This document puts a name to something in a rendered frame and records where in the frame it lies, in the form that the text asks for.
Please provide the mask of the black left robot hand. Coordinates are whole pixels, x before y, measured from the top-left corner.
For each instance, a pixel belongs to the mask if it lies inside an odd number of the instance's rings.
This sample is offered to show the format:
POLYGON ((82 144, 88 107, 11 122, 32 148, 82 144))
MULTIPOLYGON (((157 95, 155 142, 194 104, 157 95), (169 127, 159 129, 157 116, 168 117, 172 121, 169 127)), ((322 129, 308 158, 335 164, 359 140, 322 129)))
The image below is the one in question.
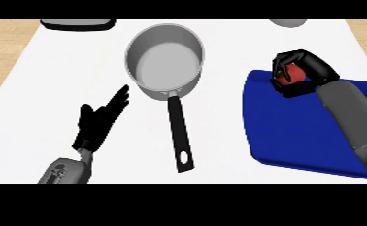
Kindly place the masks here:
POLYGON ((109 137, 116 120, 129 104, 129 85, 116 93, 112 101, 98 110, 94 110, 89 104, 81 107, 79 132, 75 143, 75 150, 86 149, 97 152, 109 137))

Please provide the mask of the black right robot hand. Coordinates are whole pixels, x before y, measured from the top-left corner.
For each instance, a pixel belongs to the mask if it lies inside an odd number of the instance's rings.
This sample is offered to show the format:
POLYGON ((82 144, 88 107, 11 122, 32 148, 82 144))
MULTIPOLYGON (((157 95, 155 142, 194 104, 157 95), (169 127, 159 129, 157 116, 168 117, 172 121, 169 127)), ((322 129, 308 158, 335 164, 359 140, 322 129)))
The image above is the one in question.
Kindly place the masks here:
POLYGON ((279 53, 273 60, 273 78, 270 81, 276 90, 286 98, 313 93, 320 86, 337 81, 340 78, 341 75, 328 62, 304 49, 279 53), (304 70, 308 81, 282 84, 277 81, 280 76, 286 78, 286 81, 294 80, 291 71, 288 70, 291 64, 295 64, 304 70))

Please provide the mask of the red bell pepper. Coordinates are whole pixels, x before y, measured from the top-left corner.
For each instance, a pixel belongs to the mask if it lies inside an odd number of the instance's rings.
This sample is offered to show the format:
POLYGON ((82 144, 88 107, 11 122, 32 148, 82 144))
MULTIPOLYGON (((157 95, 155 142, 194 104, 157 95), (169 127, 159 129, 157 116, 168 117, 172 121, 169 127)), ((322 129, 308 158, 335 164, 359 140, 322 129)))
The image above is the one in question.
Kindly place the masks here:
POLYGON ((283 74, 280 74, 279 77, 277 77, 277 81, 283 85, 291 85, 291 84, 295 84, 297 82, 305 80, 305 72, 304 72, 303 68, 297 64, 289 64, 288 65, 288 72, 289 72, 289 76, 292 78, 291 81, 288 81, 286 76, 283 74))

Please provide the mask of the blue tray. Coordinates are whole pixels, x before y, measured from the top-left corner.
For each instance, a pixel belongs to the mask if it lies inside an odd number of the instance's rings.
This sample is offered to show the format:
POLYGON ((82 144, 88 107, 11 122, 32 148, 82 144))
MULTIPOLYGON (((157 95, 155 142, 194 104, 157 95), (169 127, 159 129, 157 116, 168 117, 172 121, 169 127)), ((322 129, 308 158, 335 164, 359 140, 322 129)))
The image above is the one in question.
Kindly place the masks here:
POLYGON ((267 165, 367 179, 340 125, 319 96, 286 98, 254 70, 243 92, 243 119, 252 157, 267 165))

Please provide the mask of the grey rounded object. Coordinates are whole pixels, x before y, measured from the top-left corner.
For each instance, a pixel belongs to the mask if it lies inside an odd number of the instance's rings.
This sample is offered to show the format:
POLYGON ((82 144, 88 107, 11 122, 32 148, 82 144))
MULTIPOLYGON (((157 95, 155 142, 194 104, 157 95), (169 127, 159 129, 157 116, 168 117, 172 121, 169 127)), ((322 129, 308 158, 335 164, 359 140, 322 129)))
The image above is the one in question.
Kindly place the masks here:
POLYGON ((297 28, 305 24, 305 19, 273 19, 271 22, 282 27, 297 28))

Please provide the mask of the black and grey appliance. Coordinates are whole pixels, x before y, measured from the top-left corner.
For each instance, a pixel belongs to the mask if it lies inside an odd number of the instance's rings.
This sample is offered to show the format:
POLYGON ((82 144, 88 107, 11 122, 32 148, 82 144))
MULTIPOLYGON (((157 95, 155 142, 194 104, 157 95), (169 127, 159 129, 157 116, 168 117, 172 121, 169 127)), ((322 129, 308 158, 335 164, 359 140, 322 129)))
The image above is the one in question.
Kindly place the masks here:
POLYGON ((115 19, 42 19, 42 25, 61 31, 104 31, 116 26, 115 19))

